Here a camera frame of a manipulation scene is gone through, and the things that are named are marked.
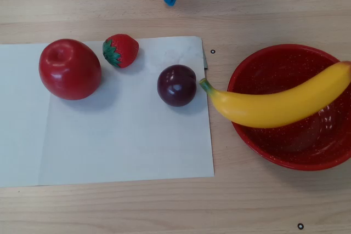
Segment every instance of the plum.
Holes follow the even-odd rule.
[[[158,77],[157,91],[168,105],[176,107],[187,105],[196,93],[195,72],[184,65],[170,66]]]

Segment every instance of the banana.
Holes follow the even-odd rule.
[[[275,128],[302,120],[333,102],[351,82],[351,62],[335,63],[292,89],[267,95],[224,92],[207,79],[201,87],[216,110],[232,122],[254,128]]]

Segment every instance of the apple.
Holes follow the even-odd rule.
[[[43,50],[39,75],[52,94],[66,100],[79,100],[98,88],[101,66],[95,53],[82,42],[59,39]]]

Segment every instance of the bowl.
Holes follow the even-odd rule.
[[[293,88],[338,62],[321,50],[276,45],[247,57],[234,71],[229,92],[271,94]],[[242,140],[259,155],[283,167],[314,171],[351,157],[351,85],[318,113],[279,128],[258,129],[236,123]]]

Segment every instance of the toy fruit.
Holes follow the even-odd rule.
[[[306,82],[283,92],[251,95],[200,85],[224,117],[254,128],[275,128],[302,120],[333,102],[351,82],[351,62],[333,64]]]
[[[125,68],[133,63],[138,55],[139,43],[127,34],[116,34],[103,44],[105,59],[113,66]]]
[[[82,42],[60,39],[49,44],[39,60],[45,87],[57,97],[79,100],[91,95],[101,81],[98,57]]]
[[[196,93],[195,72],[184,65],[170,66],[158,77],[157,91],[168,105],[184,106],[192,101]]]

